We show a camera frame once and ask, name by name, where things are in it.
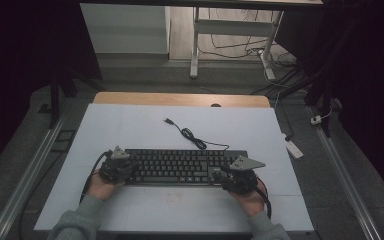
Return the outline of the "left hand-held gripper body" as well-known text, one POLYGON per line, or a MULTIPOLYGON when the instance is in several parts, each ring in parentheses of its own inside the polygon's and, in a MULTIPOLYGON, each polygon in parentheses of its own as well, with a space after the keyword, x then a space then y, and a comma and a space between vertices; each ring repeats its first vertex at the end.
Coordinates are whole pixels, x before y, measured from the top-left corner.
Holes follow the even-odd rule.
POLYGON ((118 184, 134 176, 130 173, 133 160, 129 153, 116 146, 110 151, 99 169, 99 175, 105 183, 118 184))

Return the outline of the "white board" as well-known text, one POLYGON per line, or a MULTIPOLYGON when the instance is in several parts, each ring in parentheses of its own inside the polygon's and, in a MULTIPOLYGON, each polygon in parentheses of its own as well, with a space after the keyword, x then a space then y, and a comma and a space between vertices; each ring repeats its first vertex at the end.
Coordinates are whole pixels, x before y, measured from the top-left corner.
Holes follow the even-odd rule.
MULTIPOLYGON (((195 149, 181 129, 208 148, 244 150, 263 162, 257 175, 268 188, 273 223, 288 231, 312 229, 301 189, 271 108, 91 104, 35 225, 51 229, 74 210, 98 157, 123 149, 195 149)), ((104 204, 102 230, 125 233, 246 233, 238 203, 219 187, 124 186, 104 204)))

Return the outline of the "wooden table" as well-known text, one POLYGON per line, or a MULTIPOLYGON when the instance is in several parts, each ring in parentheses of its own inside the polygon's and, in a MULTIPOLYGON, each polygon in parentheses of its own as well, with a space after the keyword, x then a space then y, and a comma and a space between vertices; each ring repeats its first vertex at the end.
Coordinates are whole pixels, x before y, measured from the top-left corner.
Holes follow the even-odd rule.
POLYGON ((140 92, 99 92, 93 103, 201 107, 218 104, 221 107, 270 107, 269 100, 265 96, 140 92))

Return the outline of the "black metal stand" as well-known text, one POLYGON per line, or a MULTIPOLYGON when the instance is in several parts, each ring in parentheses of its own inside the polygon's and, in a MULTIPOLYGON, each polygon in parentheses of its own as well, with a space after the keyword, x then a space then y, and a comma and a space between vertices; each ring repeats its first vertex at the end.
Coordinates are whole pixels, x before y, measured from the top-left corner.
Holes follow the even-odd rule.
POLYGON ((328 70, 321 68, 313 75, 313 84, 304 98, 307 106, 315 106, 322 101, 321 107, 321 129, 327 137, 330 137, 329 116, 331 114, 332 100, 332 76, 328 70))
POLYGON ((59 91, 62 91, 68 98, 74 98, 78 89, 75 86, 74 80, 78 79, 98 92, 105 91, 105 88, 100 84, 93 81, 92 78, 87 77, 85 74, 80 73, 72 67, 60 68, 54 72, 50 81, 51 90, 51 121, 49 128, 52 129, 56 126, 60 118, 60 103, 59 91))

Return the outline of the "aluminium rail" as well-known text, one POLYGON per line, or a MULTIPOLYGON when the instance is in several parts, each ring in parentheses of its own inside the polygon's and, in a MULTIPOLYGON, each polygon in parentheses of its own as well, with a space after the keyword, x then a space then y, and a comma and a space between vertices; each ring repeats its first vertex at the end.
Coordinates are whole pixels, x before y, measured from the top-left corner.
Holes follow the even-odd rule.
POLYGON ((357 191, 357 188, 351 179, 351 176, 346 169, 333 141, 326 136, 324 131, 316 128, 317 135, 328 155, 333 170, 341 184, 341 187, 348 199, 350 206, 353 208, 356 218, 361 226, 361 229, 367 240, 382 240, 381 234, 376 226, 373 217, 368 211, 368 208, 362 197, 357 191))
POLYGON ((64 110, 53 127, 46 132, 44 139, 40 142, 37 151, 31 158, 21 179, 0 213, 0 240, 5 240, 23 204, 27 201, 27 196, 32 190, 33 184, 66 118, 67 111, 64 110))

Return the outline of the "person's right hand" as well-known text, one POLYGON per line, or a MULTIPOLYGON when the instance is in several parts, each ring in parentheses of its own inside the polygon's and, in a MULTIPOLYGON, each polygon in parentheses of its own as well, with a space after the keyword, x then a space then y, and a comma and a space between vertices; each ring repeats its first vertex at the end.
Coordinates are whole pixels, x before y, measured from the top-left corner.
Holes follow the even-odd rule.
POLYGON ((248 217, 252 217, 265 209, 264 199, 255 191, 246 195, 230 192, 230 195, 239 203, 248 217))

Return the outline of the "black computer keyboard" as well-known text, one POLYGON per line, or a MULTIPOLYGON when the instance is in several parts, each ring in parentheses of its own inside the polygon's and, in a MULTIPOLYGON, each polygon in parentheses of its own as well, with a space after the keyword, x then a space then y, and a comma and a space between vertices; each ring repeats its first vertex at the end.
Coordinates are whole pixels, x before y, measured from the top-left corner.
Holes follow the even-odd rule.
POLYGON ((127 185, 216 186, 214 176, 226 176, 220 166, 230 165, 244 150, 127 149, 140 166, 127 185))

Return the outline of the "white power strip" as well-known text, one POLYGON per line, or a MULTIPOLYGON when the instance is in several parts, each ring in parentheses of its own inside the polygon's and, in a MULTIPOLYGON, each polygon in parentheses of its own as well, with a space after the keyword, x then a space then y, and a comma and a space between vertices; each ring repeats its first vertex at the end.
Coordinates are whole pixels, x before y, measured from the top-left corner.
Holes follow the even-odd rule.
POLYGON ((285 147, 288 153, 294 158, 299 159, 304 156, 303 152, 293 143, 290 136, 283 134, 283 138, 285 141, 285 147))

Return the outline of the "white desk frame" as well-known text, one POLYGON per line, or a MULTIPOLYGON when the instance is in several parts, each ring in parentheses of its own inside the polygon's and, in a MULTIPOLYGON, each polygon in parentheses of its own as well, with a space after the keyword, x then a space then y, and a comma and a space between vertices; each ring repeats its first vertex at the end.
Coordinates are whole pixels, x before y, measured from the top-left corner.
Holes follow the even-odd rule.
POLYGON ((193 46, 191 55, 190 78, 196 79, 198 76, 198 37, 200 34, 214 34, 227 36, 255 36, 266 37, 266 45, 260 50, 258 55, 264 67, 265 77, 274 80, 275 75, 269 62, 269 54, 274 42, 282 11, 274 11, 273 19, 270 22, 249 22, 249 21, 230 21, 230 20, 211 20, 200 19, 199 7, 194 9, 193 15, 193 46))

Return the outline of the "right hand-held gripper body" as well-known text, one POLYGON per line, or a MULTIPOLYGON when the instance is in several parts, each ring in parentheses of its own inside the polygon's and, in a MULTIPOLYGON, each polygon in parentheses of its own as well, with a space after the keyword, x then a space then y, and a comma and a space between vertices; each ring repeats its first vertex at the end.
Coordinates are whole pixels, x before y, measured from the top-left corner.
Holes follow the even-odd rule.
POLYGON ((266 164, 245 156, 239 156, 227 166, 232 169, 233 172, 226 173, 224 177, 228 178, 228 180, 226 183, 221 184, 222 188, 239 195, 246 195, 253 191, 258 185, 254 170, 265 167, 266 164))

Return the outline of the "white cabinet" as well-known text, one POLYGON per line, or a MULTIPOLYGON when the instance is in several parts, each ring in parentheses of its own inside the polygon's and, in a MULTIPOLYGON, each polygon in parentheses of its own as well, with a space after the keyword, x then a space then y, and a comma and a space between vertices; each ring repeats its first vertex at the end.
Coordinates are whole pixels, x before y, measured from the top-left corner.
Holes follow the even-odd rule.
POLYGON ((90 3, 80 7, 96 53, 169 53, 169 7, 90 3))

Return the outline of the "person's left hand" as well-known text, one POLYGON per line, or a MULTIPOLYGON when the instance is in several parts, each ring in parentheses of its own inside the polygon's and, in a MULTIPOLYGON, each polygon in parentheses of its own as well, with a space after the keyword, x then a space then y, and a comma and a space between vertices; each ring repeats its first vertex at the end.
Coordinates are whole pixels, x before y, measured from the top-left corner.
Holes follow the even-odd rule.
POLYGON ((100 175, 99 171, 95 171, 92 174, 91 181, 89 188, 86 192, 87 195, 93 196, 97 199, 100 199, 102 201, 108 200, 113 192, 124 185, 124 182, 118 183, 118 184, 112 184, 112 183, 105 183, 100 175))

